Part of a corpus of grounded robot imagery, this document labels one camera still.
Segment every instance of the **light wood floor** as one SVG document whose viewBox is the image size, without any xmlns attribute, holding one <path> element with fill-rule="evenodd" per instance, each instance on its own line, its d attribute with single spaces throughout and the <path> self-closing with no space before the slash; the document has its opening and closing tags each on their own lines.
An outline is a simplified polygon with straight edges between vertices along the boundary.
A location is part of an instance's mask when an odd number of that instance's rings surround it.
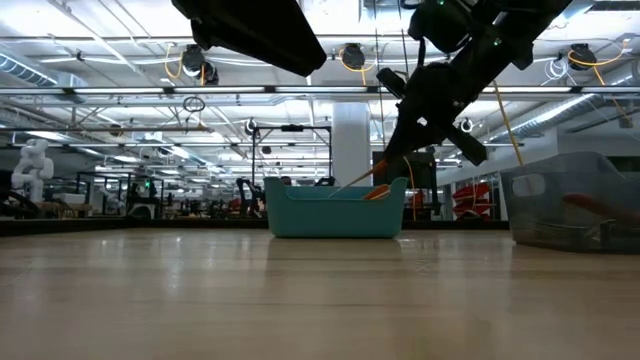
<svg viewBox="0 0 640 360">
<path fill-rule="evenodd" d="M 508 232 L 0 239 L 0 359 L 639 356 L 640 258 L 516 246 Z"/>
</svg>

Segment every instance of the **teal basket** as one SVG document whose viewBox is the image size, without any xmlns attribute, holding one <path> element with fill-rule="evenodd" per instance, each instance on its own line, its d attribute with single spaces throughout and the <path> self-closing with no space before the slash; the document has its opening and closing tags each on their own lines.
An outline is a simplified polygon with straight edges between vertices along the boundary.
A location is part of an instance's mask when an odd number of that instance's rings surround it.
<svg viewBox="0 0 640 360">
<path fill-rule="evenodd" d="M 407 179 L 391 184 L 381 200 L 363 200 L 374 187 L 285 186 L 264 180 L 269 229 L 280 238 L 392 238 L 402 229 Z"/>
</svg>

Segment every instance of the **white column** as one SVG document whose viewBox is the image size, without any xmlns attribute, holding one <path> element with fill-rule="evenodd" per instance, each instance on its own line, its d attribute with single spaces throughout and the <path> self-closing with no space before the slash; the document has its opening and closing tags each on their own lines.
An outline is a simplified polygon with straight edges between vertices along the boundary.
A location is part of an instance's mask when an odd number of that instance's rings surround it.
<svg viewBox="0 0 640 360">
<path fill-rule="evenodd" d="M 371 169 L 371 114 L 366 103 L 333 105 L 333 170 L 339 185 L 346 185 Z M 356 186 L 371 186 L 371 178 Z"/>
</svg>

